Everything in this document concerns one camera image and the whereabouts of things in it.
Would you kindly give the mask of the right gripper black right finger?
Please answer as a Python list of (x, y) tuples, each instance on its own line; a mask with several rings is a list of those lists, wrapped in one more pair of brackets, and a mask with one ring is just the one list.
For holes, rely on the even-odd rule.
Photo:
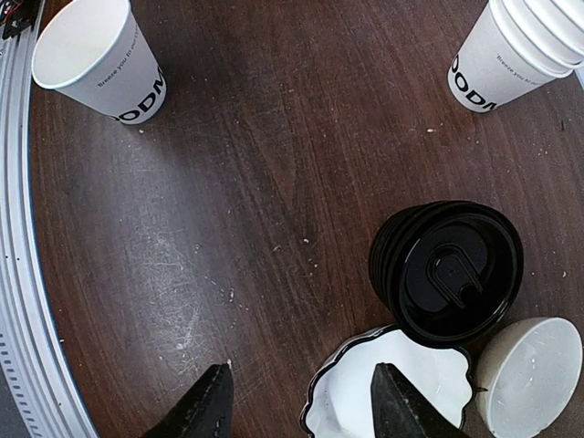
[(467, 437), (449, 423), (394, 364), (375, 366), (370, 397), (376, 437)]

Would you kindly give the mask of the single white paper cup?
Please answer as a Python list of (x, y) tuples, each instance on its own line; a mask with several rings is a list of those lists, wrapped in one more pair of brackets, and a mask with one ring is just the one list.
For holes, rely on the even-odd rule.
[(36, 42), (32, 76), (39, 87), (127, 125), (152, 118), (168, 90), (127, 0), (64, 6)]

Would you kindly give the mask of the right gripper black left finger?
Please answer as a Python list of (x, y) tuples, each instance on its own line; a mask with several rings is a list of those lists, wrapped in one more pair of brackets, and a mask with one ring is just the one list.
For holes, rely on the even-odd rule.
[(231, 367), (214, 364), (143, 437), (231, 437), (233, 408)]

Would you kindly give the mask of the stack of white paper cups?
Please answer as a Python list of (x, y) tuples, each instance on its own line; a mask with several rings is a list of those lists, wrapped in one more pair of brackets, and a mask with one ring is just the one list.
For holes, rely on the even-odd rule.
[(485, 113), (582, 67), (581, 1), (490, 1), (447, 82), (459, 103)]

